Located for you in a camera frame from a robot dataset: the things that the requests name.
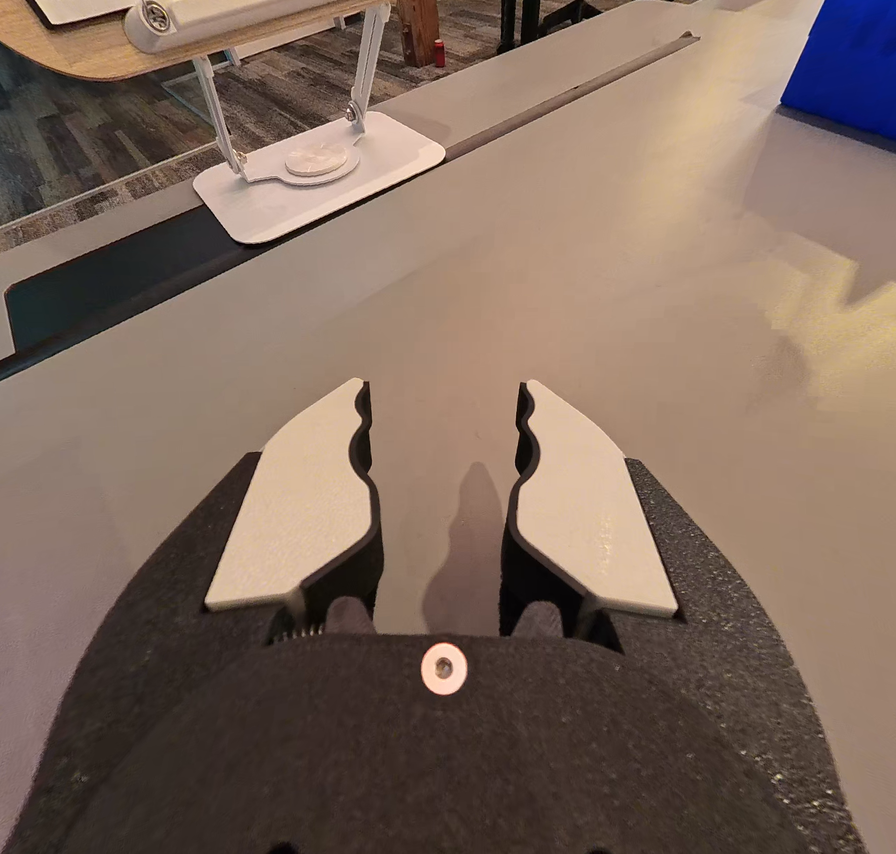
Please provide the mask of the black desk frame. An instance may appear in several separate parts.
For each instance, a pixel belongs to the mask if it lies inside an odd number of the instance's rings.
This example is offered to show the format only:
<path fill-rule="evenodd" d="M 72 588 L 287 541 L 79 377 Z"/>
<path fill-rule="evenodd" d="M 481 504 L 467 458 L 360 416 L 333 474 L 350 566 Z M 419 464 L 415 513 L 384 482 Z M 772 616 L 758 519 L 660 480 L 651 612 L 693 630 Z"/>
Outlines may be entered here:
<path fill-rule="evenodd" d="M 533 42 L 538 37 L 540 1 L 521 0 L 521 45 Z M 516 46 L 514 39 L 516 8 L 517 0 L 501 0 L 500 39 L 497 54 L 507 53 Z"/>

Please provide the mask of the white stand with wooden board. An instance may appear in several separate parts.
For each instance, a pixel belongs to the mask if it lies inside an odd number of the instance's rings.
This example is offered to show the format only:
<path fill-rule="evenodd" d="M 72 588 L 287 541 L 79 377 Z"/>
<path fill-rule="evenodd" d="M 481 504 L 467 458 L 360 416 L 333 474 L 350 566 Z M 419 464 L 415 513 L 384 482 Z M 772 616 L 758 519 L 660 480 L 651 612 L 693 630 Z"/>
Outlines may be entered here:
<path fill-rule="evenodd" d="M 2 0 L 2 44 L 51 71 L 119 81 L 192 61 L 225 163 L 194 188 L 237 243 L 282 238 L 442 164 L 445 148 L 369 111 L 386 23 L 398 0 L 139 0 L 94 19 L 52 26 L 32 0 Z M 253 152 L 234 146 L 210 55 L 364 13 L 343 118 Z"/>

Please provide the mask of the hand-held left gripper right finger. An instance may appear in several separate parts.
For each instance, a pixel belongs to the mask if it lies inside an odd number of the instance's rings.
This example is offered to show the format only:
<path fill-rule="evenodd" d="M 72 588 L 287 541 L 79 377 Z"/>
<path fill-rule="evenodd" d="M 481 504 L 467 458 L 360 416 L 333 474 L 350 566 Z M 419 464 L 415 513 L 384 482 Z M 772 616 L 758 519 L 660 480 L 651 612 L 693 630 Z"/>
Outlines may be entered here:
<path fill-rule="evenodd" d="M 667 620 L 679 611 L 623 451 L 534 379 L 520 385 L 519 434 L 502 544 L 502 583 L 566 620 L 608 610 Z"/>

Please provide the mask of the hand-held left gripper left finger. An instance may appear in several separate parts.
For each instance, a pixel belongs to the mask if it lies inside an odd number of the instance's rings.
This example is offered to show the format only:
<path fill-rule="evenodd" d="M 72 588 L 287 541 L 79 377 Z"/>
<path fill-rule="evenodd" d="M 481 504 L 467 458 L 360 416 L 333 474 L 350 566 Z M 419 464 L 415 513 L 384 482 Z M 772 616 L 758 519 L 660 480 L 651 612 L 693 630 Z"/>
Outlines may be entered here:
<path fill-rule="evenodd" d="M 206 593 L 209 611 L 261 605 L 325 614 L 375 595 L 384 552 L 370 386 L 351 378 L 263 446 Z"/>

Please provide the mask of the blue plastic bin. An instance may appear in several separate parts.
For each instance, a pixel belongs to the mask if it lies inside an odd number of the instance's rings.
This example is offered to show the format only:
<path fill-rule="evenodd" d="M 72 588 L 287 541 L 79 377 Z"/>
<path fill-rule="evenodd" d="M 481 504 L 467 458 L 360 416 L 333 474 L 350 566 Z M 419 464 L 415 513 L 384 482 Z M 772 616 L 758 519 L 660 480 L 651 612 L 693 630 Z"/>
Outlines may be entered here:
<path fill-rule="evenodd" d="M 894 141 L 895 0 L 824 0 L 780 103 Z"/>

